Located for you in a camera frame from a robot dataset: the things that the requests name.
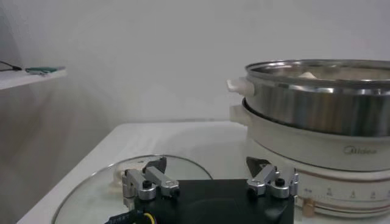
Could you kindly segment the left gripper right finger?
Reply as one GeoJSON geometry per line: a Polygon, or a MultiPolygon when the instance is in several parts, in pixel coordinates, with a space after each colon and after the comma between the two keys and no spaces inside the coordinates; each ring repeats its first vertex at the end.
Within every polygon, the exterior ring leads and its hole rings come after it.
{"type": "Polygon", "coordinates": [[[266,159],[247,157],[246,164],[251,174],[247,180],[248,193],[258,198],[270,194],[274,198],[286,199],[298,194],[299,174],[295,168],[279,170],[266,159]]]}

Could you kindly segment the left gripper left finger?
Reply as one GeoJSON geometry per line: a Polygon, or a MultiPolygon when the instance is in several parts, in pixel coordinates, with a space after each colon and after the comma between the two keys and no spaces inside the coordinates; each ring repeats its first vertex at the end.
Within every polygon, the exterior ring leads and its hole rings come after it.
{"type": "Polygon", "coordinates": [[[165,175],[167,158],[149,161],[141,170],[125,169],[122,174],[122,195],[125,199],[138,197],[142,201],[154,200],[157,191],[163,197],[176,199],[180,196],[177,180],[165,175]]]}

